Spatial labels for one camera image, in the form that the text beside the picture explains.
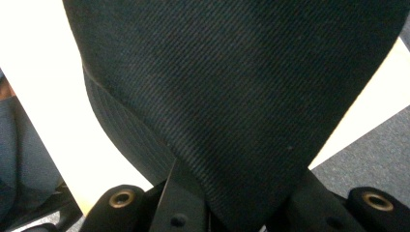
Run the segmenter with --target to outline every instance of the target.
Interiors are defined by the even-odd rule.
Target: white desk surface
[[[83,213],[108,189],[152,185],[118,152],[85,92],[61,1],[0,1],[0,67]],[[397,40],[313,168],[410,104],[410,53]]]

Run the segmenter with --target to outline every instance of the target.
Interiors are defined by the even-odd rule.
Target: black fabric upholstery
[[[104,89],[93,93],[122,104],[144,125],[135,132],[150,130],[163,141],[233,231],[257,230],[298,183],[392,47],[409,6],[407,0],[64,3],[88,84],[96,85],[88,89]],[[118,110],[108,101],[97,107]],[[129,116],[100,120],[116,122],[104,126],[113,137]],[[151,163],[170,160],[167,152],[152,154]],[[151,168],[148,156],[125,155]]]

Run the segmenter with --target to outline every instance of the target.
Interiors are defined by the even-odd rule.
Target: metal grommet
[[[130,189],[122,189],[117,191],[109,198],[109,205],[112,208],[124,208],[130,205],[135,198],[135,193]]]
[[[394,208],[392,202],[384,198],[382,195],[374,192],[364,192],[362,198],[367,203],[367,205],[379,211],[389,212]]]

